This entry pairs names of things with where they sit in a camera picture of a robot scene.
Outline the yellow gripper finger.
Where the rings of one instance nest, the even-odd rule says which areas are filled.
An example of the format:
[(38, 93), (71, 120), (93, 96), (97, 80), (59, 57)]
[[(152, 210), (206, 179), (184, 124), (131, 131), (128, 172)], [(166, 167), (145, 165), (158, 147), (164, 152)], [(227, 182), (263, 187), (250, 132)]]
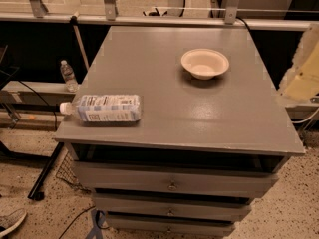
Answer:
[(295, 101), (307, 101), (319, 93), (319, 24), (311, 24), (303, 33), (278, 92)]

